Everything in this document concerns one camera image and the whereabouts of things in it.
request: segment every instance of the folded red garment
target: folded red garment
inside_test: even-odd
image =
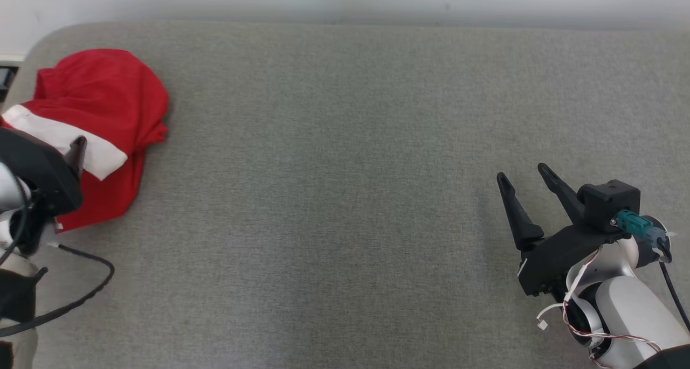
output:
[[[84,203],[58,217],[69,230],[126,212],[139,189],[146,147],[165,139],[167,108],[168,93],[143,62],[123,50],[86,50],[40,69],[34,99],[10,107],[2,126],[63,154],[86,136]]]

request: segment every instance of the white stripe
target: white stripe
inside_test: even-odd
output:
[[[2,116],[13,128],[54,146],[62,155],[70,150],[70,144],[74,139],[84,136],[86,138],[84,170],[99,180],[104,180],[127,161],[126,153],[120,151],[110,141],[76,126],[37,116],[24,106],[10,107]]]

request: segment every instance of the robotic arm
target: robotic arm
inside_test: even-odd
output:
[[[105,264],[111,273],[80,300],[35,315],[35,287],[47,269],[37,268],[29,256],[55,233],[55,217],[81,205],[85,153],[83,137],[62,155],[28,134],[0,128],[0,369],[30,369],[37,347],[35,327],[79,307],[113,276],[110,262],[61,245],[58,248]]]
[[[640,217],[640,190],[619,180],[583,185],[576,193],[547,165],[539,173],[572,221],[553,236],[527,216],[504,173],[498,174],[516,248],[517,278],[526,295],[550,294],[574,339],[606,369],[690,367],[690,334],[635,276],[635,269],[659,262],[668,278],[670,239],[661,222]]]

